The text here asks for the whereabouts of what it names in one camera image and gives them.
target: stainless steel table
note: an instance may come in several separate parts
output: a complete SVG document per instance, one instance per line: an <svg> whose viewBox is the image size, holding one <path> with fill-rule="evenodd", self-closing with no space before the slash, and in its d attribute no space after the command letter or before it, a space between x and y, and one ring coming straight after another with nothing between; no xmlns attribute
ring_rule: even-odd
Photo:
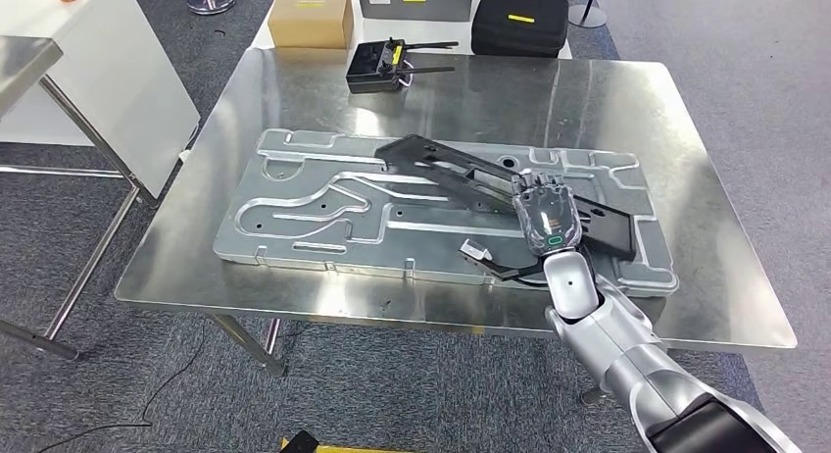
<svg viewBox="0 0 831 453"><path fill-rule="evenodd" d="M265 352L232 315L552 336L545 292L231 264L212 250L255 141L270 127L635 153L653 191L681 286L635 300L673 347L743 351L797 341L661 64L419 55L407 91L351 96L345 55L245 53L116 298L148 309L209 313Z"/></svg>
<svg viewBox="0 0 831 453"><path fill-rule="evenodd" d="M129 211L132 202L141 197L148 205L155 207L157 200L147 187L136 178L122 158L110 147L101 133L95 129L95 126L80 112L72 99L49 76L49 69L62 56L63 52L55 41L50 38L0 35L0 117L7 114L30 88L39 84L52 100L61 107L78 129L107 158L115 170L96 171L0 164L0 173L125 178L131 184L131 189L116 211L113 220L107 226L104 234L98 240L95 249L92 251L92 255L86 261L86 264L84 264L72 288L70 288L70 292L61 304L58 313L55 314L52 323L43 332L43 335L2 319L0 319L0 333L10 335L40 350L74 360L80 355L79 352L57 341L56 337L58 336L58 332L69 317L75 302L77 302L77 298L92 276L92 272L98 266L101 256L110 245L110 241L121 225L127 211Z"/></svg>

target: robotic hand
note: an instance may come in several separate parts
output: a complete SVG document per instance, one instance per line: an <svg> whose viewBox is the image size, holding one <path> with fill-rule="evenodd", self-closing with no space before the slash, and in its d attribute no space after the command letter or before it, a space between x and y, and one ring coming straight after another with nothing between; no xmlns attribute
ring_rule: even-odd
<svg viewBox="0 0 831 453"><path fill-rule="evenodd" d="M522 231L551 291L546 319L629 412L650 452L800 451L754 407L672 361L649 319L614 285L595 278L577 251L581 224L567 186L536 173L514 176L512 186Z"/></svg>

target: black object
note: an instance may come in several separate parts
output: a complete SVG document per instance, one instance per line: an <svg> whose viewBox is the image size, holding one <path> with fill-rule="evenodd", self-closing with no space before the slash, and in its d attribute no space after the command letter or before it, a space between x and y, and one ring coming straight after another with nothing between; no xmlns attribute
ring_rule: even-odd
<svg viewBox="0 0 831 453"><path fill-rule="evenodd" d="M407 52L422 48L450 48L459 46L458 41L441 43L407 44L403 39L361 43L346 72L346 83L351 93L391 92L401 88L406 76L426 73L445 73L456 68L443 66L433 68L410 68L404 62Z"/></svg>
<svg viewBox="0 0 831 453"><path fill-rule="evenodd" d="M659 453L773 453L750 426L718 401L710 402L652 435Z"/></svg>
<svg viewBox="0 0 831 453"><path fill-rule="evenodd" d="M318 449L318 442L313 436L311 436L307 431L300 430L294 435L294 438L288 442L288 444L280 450L280 453L315 453L315 450Z"/></svg>
<svg viewBox="0 0 831 453"><path fill-rule="evenodd" d="M458 149L410 134L375 150L396 173L422 176L450 192L472 211L515 215L514 172ZM628 213L574 196L583 237L591 250L622 260L635 259L635 220Z"/></svg>
<svg viewBox="0 0 831 453"><path fill-rule="evenodd" d="M474 54L556 58L567 33L567 0L481 0L470 47Z"/></svg>

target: black bracket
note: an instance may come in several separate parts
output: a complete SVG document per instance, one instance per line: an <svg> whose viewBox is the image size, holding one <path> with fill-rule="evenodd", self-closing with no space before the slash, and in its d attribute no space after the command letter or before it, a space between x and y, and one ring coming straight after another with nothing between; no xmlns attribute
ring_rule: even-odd
<svg viewBox="0 0 831 453"><path fill-rule="evenodd" d="M447 190L472 211L515 215L510 169L440 142L410 134L375 150L396 174L421 176ZM585 244L592 250L632 261L637 253L632 215L574 196Z"/></svg>

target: black plastic part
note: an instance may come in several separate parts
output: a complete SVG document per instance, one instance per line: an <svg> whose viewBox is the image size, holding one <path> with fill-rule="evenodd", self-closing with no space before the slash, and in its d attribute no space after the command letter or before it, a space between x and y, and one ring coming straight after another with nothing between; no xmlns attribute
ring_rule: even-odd
<svg viewBox="0 0 831 453"><path fill-rule="evenodd" d="M543 272L543 259L539 259L536 264L531 265L529 267L523 267L521 269L514 269L511 267L505 267L504 265L499 265L492 260L476 260L465 252L459 251L464 257L465 260L471 262L476 267L482 269L489 275L496 277L502 281L512 279L517 281L518 278L528 277L531 275L537 275Z"/></svg>
<svg viewBox="0 0 831 453"><path fill-rule="evenodd" d="M375 157L398 174L438 183L473 211L515 214L508 169L417 134L379 147Z"/></svg>
<svg viewBox="0 0 831 453"><path fill-rule="evenodd" d="M567 0L481 0L470 47L475 54L556 58L567 33Z"/></svg>
<svg viewBox="0 0 831 453"><path fill-rule="evenodd" d="M318 445L320 443L313 436L305 430L300 430L280 453L315 453Z"/></svg>
<svg viewBox="0 0 831 453"><path fill-rule="evenodd" d="M375 150L397 174L436 182L470 210L516 214L509 169L436 141L410 134ZM636 255L635 220L628 213L580 196L574 197L583 240L591 250L632 261Z"/></svg>
<svg viewBox="0 0 831 453"><path fill-rule="evenodd" d="M652 435L659 453L774 453L755 430L715 399Z"/></svg>
<svg viewBox="0 0 831 453"><path fill-rule="evenodd" d="M610 206L575 196L574 204L591 248L622 260L635 260L635 220Z"/></svg>

